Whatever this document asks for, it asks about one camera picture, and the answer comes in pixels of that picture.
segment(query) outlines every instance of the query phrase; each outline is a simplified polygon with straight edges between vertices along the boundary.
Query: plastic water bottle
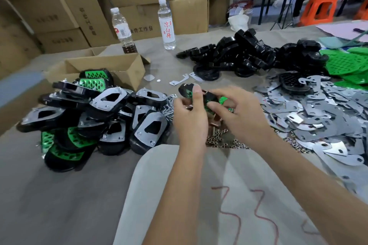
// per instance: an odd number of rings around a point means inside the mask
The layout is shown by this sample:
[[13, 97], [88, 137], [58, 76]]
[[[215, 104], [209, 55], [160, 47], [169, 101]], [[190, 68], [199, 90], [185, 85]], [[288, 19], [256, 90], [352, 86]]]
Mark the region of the plastic water bottle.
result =
[[166, 5], [166, 0], [159, 0], [159, 22], [163, 39], [163, 46], [170, 50], [176, 48], [174, 23], [171, 10]]
[[132, 33], [129, 29], [127, 20], [123, 17], [122, 14], [120, 14], [119, 8], [115, 7], [112, 8], [110, 11], [113, 15], [113, 27], [115, 29], [117, 38], [122, 43], [122, 49], [124, 53], [137, 52], [137, 48], [135, 43], [133, 42]]

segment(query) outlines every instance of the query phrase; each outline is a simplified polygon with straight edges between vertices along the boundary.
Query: pink sheet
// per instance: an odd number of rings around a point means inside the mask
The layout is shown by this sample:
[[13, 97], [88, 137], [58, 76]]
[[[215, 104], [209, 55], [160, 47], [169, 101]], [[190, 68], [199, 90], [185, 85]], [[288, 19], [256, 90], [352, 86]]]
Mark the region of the pink sheet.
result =
[[[350, 23], [336, 23], [336, 24], [319, 24], [316, 25], [319, 29], [332, 34], [333, 36], [352, 40], [357, 37], [360, 33], [353, 31], [354, 28], [362, 30], [368, 30], [368, 21], [352, 21]], [[368, 35], [363, 35], [359, 42], [368, 42]]]

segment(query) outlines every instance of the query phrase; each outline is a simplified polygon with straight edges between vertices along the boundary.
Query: white bottle cap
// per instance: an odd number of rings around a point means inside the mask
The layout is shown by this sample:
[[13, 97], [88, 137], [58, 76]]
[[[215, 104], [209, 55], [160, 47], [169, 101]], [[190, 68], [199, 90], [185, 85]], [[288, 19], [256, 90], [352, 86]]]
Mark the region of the white bottle cap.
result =
[[166, 0], [159, 0], [159, 4], [160, 5], [164, 5], [164, 4], [166, 5]]
[[111, 8], [110, 11], [111, 13], [119, 13], [119, 8], [118, 7]]

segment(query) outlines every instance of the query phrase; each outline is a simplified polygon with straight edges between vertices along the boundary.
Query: shoe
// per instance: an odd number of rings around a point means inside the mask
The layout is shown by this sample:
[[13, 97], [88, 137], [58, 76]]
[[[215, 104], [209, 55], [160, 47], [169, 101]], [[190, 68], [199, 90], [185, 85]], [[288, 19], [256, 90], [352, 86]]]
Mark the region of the shoe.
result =
[[300, 17], [299, 16], [292, 17], [292, 21], [293, 21], [294, 25], [297, 25], [300, 22]]

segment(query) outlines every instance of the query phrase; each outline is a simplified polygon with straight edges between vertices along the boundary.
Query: forearm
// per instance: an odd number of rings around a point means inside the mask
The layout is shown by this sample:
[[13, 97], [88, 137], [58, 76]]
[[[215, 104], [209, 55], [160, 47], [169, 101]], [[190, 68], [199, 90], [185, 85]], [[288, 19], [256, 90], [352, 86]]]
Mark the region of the forearm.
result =
[[180, 147], [143, 245], [196, 244], [204, 150]]
[[366, 244], [368, 205], [302, 157], [276, 134], [257, 151], [329, 244]]

